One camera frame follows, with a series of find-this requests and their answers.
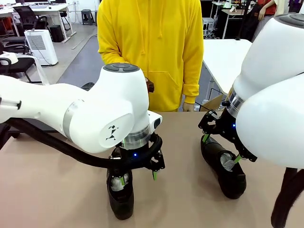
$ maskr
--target person in yellow hoodie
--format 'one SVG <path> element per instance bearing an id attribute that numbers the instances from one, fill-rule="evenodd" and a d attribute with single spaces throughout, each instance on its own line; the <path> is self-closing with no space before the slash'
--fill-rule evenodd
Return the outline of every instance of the person in yellow hoodie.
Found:
<path id="1" fill-rule="evenodd" d="M 154 83 L 149 110 L 194 111 L 203 60 L 200 0 L 103 0 L 98 52 L 105 64 L 137 65 Z"/>

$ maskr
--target person in red shirt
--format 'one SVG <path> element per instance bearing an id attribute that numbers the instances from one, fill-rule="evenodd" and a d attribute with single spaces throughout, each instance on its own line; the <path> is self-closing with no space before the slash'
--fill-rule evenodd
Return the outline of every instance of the person in red shirt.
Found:
<path id="1" fill-rule="evenodd" d="M 258 5 L 263 6 L 258 15 L 259 24 L 253 35 L 252 42 L 256 39 L 264 25 L 274 16 L 276 13 L 275 0 L 257 0 Z"/>

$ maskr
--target black shoe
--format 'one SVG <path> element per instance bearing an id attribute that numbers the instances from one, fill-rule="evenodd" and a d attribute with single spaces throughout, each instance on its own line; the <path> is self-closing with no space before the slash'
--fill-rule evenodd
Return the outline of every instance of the black shoe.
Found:
<path id="1" fill-rule="evenodd" d="M 246 189 L 246 175 L 239 163 L 235 164 L 232 171 L 227 171 L 220 161 L 224 153 L 230 154 L 233 160 L 236 158 L 235 154 L 225 150 L 211 137 L 203 143 L 203 137 L 200 141 L 201 153 L 208 165 L 217 174 L 222 192 L 230 199 L 238 199 Z"/>
<path id="2" fill-rule="evenodd" d="M 114 212 L 116 218 L 119 220 L 125 220 L 132 216 L 134 207 L 134 193 L 133 193 L 133 177 L 132 171 L 127 172 L 129 178 L 126 181 L 126 185 L 120 191 L 113 191 L 111 188 L 111 171 L 107 171 L 107 189 L 109 195 L 109 201 L 111 209 Z"/>

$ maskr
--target hoodie sleeve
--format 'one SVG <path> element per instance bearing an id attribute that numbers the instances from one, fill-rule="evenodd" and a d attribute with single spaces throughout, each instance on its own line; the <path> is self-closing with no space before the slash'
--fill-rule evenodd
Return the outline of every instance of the hoodie sleeve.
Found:
<path id="1" fill-rule="evenodd" d="M 109 0 L 103 0 L 98 8 L 98 52 L 101 54 L 105 64 L 126 63 L 127 61 L 121 56 L 121 52 L 119 51 L 118 43 L 115 37 L 109 2 Z"/>
<path id="2" fill-rule="evenodd" d="M 203 23 L 199 0 L 193 0 L 190 9 L 190 25 L 183 52 L 184 80 L 182 93 L 185 102 L 194 104 L 199 95 L 199 79 L 203 62 Z"/>

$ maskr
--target robot logo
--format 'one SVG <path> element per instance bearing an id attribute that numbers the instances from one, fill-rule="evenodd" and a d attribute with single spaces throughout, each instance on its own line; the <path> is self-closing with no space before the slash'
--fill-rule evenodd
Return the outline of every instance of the robot logo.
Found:
<path id="1" fill-rule="evenodd" d="M 113 125 L 113 126 L 109 127 L 109 129 L 112 129 L 111 136 L 109 138 L 106 138 L 105 140 L 108 140 L 108 139 L 116 140 L 113 133 L 118 129 L 118 127 L 115 127 L 115 125 Z"/>

